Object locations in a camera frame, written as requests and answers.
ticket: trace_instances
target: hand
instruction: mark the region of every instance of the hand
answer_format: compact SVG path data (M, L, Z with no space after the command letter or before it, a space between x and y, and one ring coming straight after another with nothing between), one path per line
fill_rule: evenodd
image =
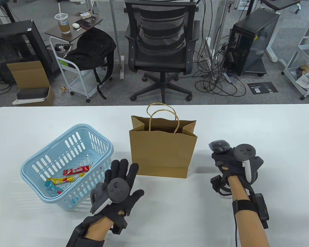
M125 200L120 203L112 203L107 205L100 212L100 214L112 220L119 227L126 224L124 216L129 216L131 214L131 210L135 203L144 195L144 190L137 190L132 195L130 195L135 177L138 172L138 168L139 167L137 163L131 164L130 170L127 174L128 161L126 159L123 159L120 162L118 160L114 160L111 163L111 170L107 170L105 172L104 184L102 186L103 190L105 190L110 181L115 178L125 179L130 187L130 192Z
M223 178L226 180L227 184L229 184L227 178L233 175L240 176L240 178L246 181L245 168L243 167L243 163L235 158L234 149L235 148L230 148L225 154L212 153L215 165L222 172ZM263 160L258 156L250 159L252 173L252 181L249 183L250 185L256 181L258 177L257 170L262 164Z
M234 156L234 148L230 148L225 154L212 153L212 159L215 160L215 165L220 169L222 174L229 171L229 173L234 175L245 176L243 163Z

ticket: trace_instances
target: gray carpet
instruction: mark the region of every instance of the gray carpet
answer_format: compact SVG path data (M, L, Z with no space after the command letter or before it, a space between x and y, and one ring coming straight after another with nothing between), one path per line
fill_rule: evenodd
M215 19L217 2L213 1L213 10ZM208 33L211 23L211 8L210 1L206 0L207 9L206 17L204 22L204 34ZM58 12L56 0L39 0L32 3L25 3L23 0L20 0L19 3L14 4L12 1L9 3L13 13L18 16L21 20L33 19L39 32L41 33L45 43L48 45L48 36L44 34L46 30L57 25L53 16ZM277 38L272 46L272 49L277 54L278 58L283 58L285 61L288 61L292 56L292 53L302 35L305 28L309 24L309 1L302 1L302 10L296 15L294 14L296 7L290 7L286 9L283 13L284 23L283 27L280 30L280 33L277 35ZM116 1L114 3L116 21L118 27L118 36L121 53L125 55L125 60L128 58L127 50L127 39L124 37L126 27L128 25L128 16L123 13L124 4L122 1ZM195 19L201 20L203 18L203 5L199 4L200 11L196 13ZM75 14L78 11L83 11L85 5L75 5L69 1L63 1L61 3L62 12L68 13L70 15ZM108 2L101 2L101 15L104 18L104 21L98 26L102 30L108 32L113 36L112 20L110 14L110 8ZM227 14L223 36L228 35L229 29L233 24L238 20L241 11L236 11L231 8L231 12ZM309 104L309 96L301 101L299 98L301 94L297 89L291 84L291 82L281 75L280 72L283 70L283 66L277 62L272 63L267 55L263 57L267 74L263 77L256 76L242 76L239 79L244 83L246 87L246 95L242 97L224 97L214 94L198 92L195 89L195 82L198 80L196 78L184 78L180 79L177 82L174 82L176 85L189 89L193 93L193 99L191 102L185 100L185 95L177 92L172 92L167 90L166 94L166 103L171 105L180 105L180 104L300 104L307 103ZM196 64L194 64L194 72L197 71ZM64 86L65 82L60 73L57 73L53 78L50 78L51 86L53 88L55 99L54 106L80 106L80 105L148 105L152 102L161 101L161 96L159 90L141 95L137 98L137 101L132 102L130 96L151 84L151 82L143 82L141 77L143 75L142 71L138 73L133 73L129 71L128 66L125 65L125 79L119 79L119 70L115 68L112 75L113 80L108 81L101 89L104 95L108 98L103 100L97 93L91 98L90 103L85 102L85 97L75 94L71 96L70 94L59 94L60 86ZM68 74L68 78L72 80L76 76L74 74ZM242 94L244 88L240 82L232 78L234 84L238 88L238 93ZM275 94L260 94L253 95L250 92L250 89L247 86L247 83L251 82L263 82L263 81L272 81L276 86L279 93ZM224 89L228 92L234 92L234 88L229 85L226 81L222 83ZM17 86L13 86L11 91L7 94L1 95L0 107L2 106L12 106L11 103L16 99L16 93L18 92Z

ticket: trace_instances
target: forearm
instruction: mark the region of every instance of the forearm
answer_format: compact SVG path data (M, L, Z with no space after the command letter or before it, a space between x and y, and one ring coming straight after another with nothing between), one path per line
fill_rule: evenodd
M84 237L90 240L103 241L105 235L108 233L112 226L113 221L109 220L107 217L103 217L96 223L90 225Z
M228 178L233 200L250 200L237 176ZM269 247L267 235L258 214L249 210L236 213L239 239L242 247Z

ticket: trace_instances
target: desktop computer tower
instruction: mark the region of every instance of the desktop computer tower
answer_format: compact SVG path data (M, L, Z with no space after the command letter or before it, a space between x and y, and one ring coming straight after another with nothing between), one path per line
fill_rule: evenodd
M224 68L236 72L239 76L247 72L257 73L252 67L263 63L263 54L279 16L274 11L258 8L234 24L230 32Z
M54 72L54 62L33 20L0 25L0 78L15 81L7 64L40 61L47 76Z

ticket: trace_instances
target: cardboard box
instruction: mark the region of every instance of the cardboard box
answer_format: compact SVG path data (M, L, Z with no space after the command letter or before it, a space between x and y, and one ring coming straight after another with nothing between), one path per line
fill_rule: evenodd
M48 96L42 102L19 104L17 106L52 106L54 93L50 87L46 72L40 61L7 64L19 89L48 87Z

